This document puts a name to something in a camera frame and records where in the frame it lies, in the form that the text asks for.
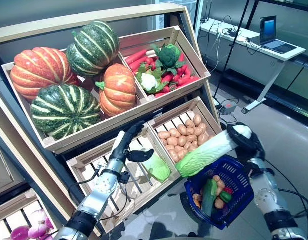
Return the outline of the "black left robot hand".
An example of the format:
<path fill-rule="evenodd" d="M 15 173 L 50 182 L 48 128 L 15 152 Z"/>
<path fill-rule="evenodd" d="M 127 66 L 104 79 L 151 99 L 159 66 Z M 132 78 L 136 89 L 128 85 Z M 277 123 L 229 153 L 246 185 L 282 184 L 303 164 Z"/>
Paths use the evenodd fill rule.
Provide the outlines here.
<path fill-rule="evenodd" d="M 139 121 L 134 124 L 127 132 L 124 133 L 122 140 L 118 146 L 113 150 L 111 154 L 111 159 L 118 159 L 125 163 L 126 159 L 134 163 L 143 163 L 148 161 L 154 154 L 154 150 L 150 149 L 148 151 L 142 150 L 132 150 L 129 151 L 129 146 L 134 137 L 142 132 L 144 128 L 145 121 Z"/>

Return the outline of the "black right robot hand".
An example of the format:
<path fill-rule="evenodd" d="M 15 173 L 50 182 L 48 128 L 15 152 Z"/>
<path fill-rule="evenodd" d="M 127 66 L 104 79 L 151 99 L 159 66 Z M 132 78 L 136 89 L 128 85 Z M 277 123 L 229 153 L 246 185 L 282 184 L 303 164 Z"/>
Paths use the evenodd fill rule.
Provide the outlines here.
<path fill-rule="evenodd" d="M 250 138 L 243 136 L 242 133 L 239 133 L 234 129 L 234 127 L 239 126 L 247 127 L 246 124 L 238 122 L 235 125 L 228 124 L 226 129 L 229 137 L 237 145 L 237 148 L 235 149 L 237 160 L 243 165 L 253 158 L 259 158 L 264 161 L 266 153 L 258 136 L 253 131 L 251 132 Z"/>

